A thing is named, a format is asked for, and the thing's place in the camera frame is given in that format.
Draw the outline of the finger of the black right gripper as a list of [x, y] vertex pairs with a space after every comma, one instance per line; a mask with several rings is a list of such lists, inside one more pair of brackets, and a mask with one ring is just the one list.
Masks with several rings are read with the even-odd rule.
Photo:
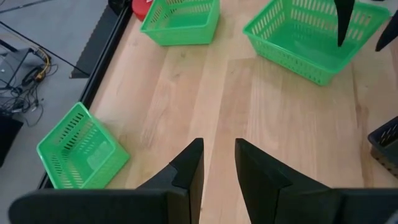
[[384, 47], [390, 44], [396, 37], [398, 37], [398, 10], [392, 16], [390, 22], [387, 27], [384, 29], [381, 34], [377, 44], [375, 51], [380, 52]]
[[346, 37], [355, 0], [334, 0], [338, 16], [338, 46], [341, 47]]

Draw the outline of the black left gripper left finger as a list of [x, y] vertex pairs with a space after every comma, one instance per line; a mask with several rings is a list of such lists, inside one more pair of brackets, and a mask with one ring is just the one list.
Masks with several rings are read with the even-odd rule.
[[203, 150], [203, 139], [194, 139], [136, 189], [36, 190], [12, 202], [10, 223], [198, 224]]

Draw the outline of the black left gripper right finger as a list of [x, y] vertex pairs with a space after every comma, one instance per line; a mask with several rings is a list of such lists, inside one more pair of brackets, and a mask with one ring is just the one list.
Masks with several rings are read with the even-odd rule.
[[398, 189], [331, 188], [243, 138], [235, 163], [252, 224], [398, 224]]

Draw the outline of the green slotted plastic basket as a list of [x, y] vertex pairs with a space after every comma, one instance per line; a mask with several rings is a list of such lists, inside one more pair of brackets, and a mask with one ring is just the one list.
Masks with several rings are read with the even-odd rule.
[[141, 32], [161, 46], [210, 44], [220, 0], [153, 0]]
[[258, 55], [327, 85], [389, 16], [385, 7], [356, 2], [339, 46], [333, 0], [271, 0], [243, 32]]
[[56, 189], [103, 189], [130, 154], [80, 102], [37, 145]]

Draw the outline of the black slotted plastic basket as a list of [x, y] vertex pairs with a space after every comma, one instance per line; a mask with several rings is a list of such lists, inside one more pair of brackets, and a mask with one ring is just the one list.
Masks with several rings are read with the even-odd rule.
[[372, 157], [380, 163], [389, 173], [391, 173], [396, 179], [398, 179], [398, 167], [377, 149], [371, 149]]
[[384, 156], [398, 160], [398, 116], [371, 132], [368, 140]]

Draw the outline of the black textured foam pad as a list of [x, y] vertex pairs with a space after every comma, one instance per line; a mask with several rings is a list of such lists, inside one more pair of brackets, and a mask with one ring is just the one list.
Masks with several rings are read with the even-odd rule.
[[121, 8], [116, 5], [107, 5], [93, 29], [70, 78], [88, 78], [95, 69], [103, 49], [121, 13]]

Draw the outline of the black floor box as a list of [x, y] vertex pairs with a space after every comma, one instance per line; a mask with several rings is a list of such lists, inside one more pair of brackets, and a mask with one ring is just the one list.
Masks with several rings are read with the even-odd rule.
[[23, 122], [0, 115], [0, 168], [22, 126]]

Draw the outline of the red desk lamp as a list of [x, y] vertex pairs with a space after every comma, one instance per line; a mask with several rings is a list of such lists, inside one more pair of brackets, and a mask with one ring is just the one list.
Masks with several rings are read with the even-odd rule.
[[132, 0], [131, 7], [134, 15], [141, 22], [144, 21], [153, 0]]

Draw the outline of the grey flat device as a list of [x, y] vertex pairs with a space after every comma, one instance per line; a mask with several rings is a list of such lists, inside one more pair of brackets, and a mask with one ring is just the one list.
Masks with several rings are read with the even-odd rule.
[[9, 90], [11, 82], [15, 78], [31, 48], [17, 50], [15, 52], [5, 52], [0, 54], [0, 90]]

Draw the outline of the black aluminium table frame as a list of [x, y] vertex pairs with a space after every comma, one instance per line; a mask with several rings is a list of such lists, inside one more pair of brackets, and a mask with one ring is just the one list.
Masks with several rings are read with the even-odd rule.
[[[112, 57], [113, 57], [113, 55], [118, 47], [118, 44], [121, 40], [121, 37], [123, 36], [123, 32], [125, 31], [127, 24], [132, 16], [132, 9], [130, 7], [131, 0], [116, 0], [116, 1], [117, 1], [116, 5], [118, 5], [121, 8], [121, 13], [120, 13], [118, 20], [113, 28], [113, 31], [108, 39], [108, 43], [106, 44], [105, 48], [103, 49], [101, 57], [97, 61], [95, 69], [92, 71], [92, 73], [89, 77], [88, 83], [86, 84], [86, 86], [83, 90], [83, 93], [80, 96], [80, 100], [79, 100], [79, 102], [82, 103], [87, 108], [87, 110], [89, 112], [90, 112], [90, 108], [93, 104], [94, 97], [100, 87], [101, 82], [103, 81], [105, 73], [107, 72], [107, 69], [111, 63]], [[47, 175], [46, 170], [45, 170], [44, 176], [42, 177], [42, 180], [40, 181], [38, 188], [40, 190], [56, 189], [53, 187], [53, 185]]]

